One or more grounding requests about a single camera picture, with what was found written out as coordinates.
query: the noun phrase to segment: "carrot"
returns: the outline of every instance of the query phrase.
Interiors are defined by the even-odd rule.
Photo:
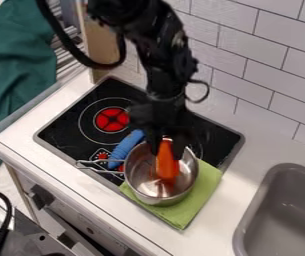
[[[159,178],[173,182],[179,174],[179,162],[173,159],[172,142],[163,140],[156,159],[156,172]]]

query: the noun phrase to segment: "stainless steel sink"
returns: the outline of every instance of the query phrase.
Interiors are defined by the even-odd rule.
[[[237,256],[305,256],[305,167],[266,175],[233,238]]]

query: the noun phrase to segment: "countertop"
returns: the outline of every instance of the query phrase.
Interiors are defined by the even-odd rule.
[[[114,73],[144,87],[142,76],[125,69]],[[65,200],[74,200],[82,214],[101,220],[147,254],[233,256],[234,230],[267,171],[280,163],[305,166],[305,145],[237,118],[215,104],[215,99],[212,104],[192,106],[242,133],[246,142],[211,199],[188,228],[177,231],[34,142],[33,135],[42,126],[93,86],[84,71],[23,115],[0,133],[0,156]]]

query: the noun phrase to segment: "induction cooktop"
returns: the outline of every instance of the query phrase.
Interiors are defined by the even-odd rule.
[[[129,125],[127,108],[146,100],[142,90],[109,77],[43,127],[35,140],[73,165],[78,160],[105,160],[133,130]],[[197,131],[197,138],[188,146],[197,158],[224,171],[241,148],[242,135],[194,113],[191,123]],[[92,167],[106,169],[107,162],[100,161]],[[114,171],[122,172],[123,167],[119,166]],[[104,178],[116,186],[124,181],[123,174],[111,174],[110,171],[93,174],[92,177],[101,176],[101,181]]]

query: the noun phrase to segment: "green cloth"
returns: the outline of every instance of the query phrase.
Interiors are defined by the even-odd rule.
[[[34,0],[0,6],[0,121],[55,83],[53,34]]]
[[[126,182],[120,186],[120,191],[172,227],[180,230],[185,229],[214,193],[222,177],[222,172],[210,164],[202,160],[198,160],[198,163],[199,175],[193,189],[184,200],[176,205],[168,207],[146,205],[136,198]]]

